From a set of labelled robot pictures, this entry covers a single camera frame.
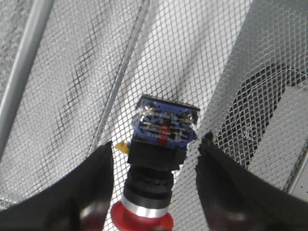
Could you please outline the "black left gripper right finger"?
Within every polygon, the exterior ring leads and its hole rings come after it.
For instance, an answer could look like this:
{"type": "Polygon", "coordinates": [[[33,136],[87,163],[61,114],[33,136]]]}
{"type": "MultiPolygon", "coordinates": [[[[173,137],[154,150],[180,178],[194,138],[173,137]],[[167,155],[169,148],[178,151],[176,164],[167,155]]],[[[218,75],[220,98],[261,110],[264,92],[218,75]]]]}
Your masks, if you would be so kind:
{"type": "Polygon", "coordinates": [[[308,204],[261,180],[213,142],[198,147],[196,187],[211,231],[306,231],[308,204]]]}

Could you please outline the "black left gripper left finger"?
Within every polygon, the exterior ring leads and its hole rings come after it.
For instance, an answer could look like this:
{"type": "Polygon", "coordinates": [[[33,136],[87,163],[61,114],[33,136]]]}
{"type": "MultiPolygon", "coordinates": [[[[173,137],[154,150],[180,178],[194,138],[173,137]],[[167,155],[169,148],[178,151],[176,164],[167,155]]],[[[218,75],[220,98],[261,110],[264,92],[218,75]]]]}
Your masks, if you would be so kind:
{"type": "Polygon", "coordinates": [[[58,182],[0,213],[2,231],[101,231],[113,186],[112,143],[58,182]]]}

